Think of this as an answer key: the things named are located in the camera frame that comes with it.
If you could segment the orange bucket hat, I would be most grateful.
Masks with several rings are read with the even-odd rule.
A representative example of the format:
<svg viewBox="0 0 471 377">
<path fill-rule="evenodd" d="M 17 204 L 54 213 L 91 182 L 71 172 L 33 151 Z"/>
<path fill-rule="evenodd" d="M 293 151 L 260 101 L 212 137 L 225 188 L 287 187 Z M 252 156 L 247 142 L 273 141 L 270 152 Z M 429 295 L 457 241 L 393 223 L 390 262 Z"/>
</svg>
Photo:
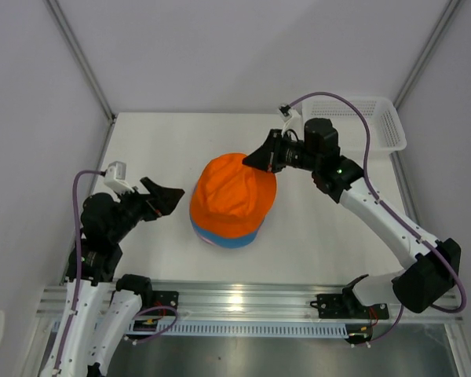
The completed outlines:
<svg viewBox="0 0 471 377">
<path fill-rule="evenodd" d="M 272 209 L 276 176 L 244 165 L 245 157 L 243 153 L 224 154 L 204 168 L 189 209 L 201 230 L 224 239 L 249 236 Z"/>
</svg>

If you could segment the blue bucket hat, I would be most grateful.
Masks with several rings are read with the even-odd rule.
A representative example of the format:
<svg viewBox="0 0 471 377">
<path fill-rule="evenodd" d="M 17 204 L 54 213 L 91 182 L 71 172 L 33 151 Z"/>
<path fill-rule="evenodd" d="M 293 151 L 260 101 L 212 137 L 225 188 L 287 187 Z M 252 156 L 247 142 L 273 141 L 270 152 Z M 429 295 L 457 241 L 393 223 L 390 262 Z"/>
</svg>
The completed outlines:
<svg viewBox="0 0 471 377">
<path fill-rule="evenodd" d="M 216 243 L 218 243 L 219 246 L 216 246 L 216 247 L 222 247 L 225 249 L 237 249 L 237 248 L 246 247 L 250 245 L 251 243 L 255 241 L 260 231 L 260 228 L 257 228 L 253 232 L 249 232 L 244 236 L 238 236 L 236 238 L 228 238 L 228 237 L 219 236 L 218 234 L 213 233 L 213 232 L 209 232 L 199 227 L 194 221 L 191 221 L 191 224 L 192 224 L 192 228 L 195 234 L 197 232 L 201 233 L 204 236 L 207 236 L 213 241 L 215 241 Z"/>
</svg>

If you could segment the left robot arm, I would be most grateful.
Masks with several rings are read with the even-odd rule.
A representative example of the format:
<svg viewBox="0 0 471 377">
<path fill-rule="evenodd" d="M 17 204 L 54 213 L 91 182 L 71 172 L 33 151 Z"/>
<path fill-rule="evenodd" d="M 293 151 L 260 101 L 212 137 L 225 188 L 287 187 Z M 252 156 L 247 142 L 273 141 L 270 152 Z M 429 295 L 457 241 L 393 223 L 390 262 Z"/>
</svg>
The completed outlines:
<svg viewBox="0 0 471 377">
<path fill-rule="evenodd" d="M 121 241 L 140 223 L 170 215 L 184 196 L 181 188 L 142 178 L 140 193 L 118 178 L 105 178 L 111 193 L 98 192 L 75 209 L 75 249 L 66 272 L 64 311 L 42 376 L 106 376 L 132 320 L 157 312 L 178 316 L 176 305 L 156 298 L 150 278 L 115 270 Z"/>
</svg>

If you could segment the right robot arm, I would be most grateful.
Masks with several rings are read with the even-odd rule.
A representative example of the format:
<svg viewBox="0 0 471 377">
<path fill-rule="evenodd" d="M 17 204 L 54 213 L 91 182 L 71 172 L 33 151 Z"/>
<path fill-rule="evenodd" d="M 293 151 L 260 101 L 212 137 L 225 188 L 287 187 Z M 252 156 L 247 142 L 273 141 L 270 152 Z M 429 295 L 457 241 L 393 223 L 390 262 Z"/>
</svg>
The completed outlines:
<svg viewBox="0 0 471 377">
<path fill-rule="evenodd" d="M 387 203 L 358 163 L 342 155 L 329 119 L 310 119 L 304 138 L 294 141 L 272 129 L 243 165 L 268 173 L 285 167 L 311 172 L 316 187 L 362 220 L 396 256 L 402 269 L 363 275 L 345 286 L 342 308 L 360 317 L 378 303 L 399 303 L 413 313 L 438 309 L 436 301 L 457 287 L 462 250 L 452 239 L 438 240 Z"/>
</svg>

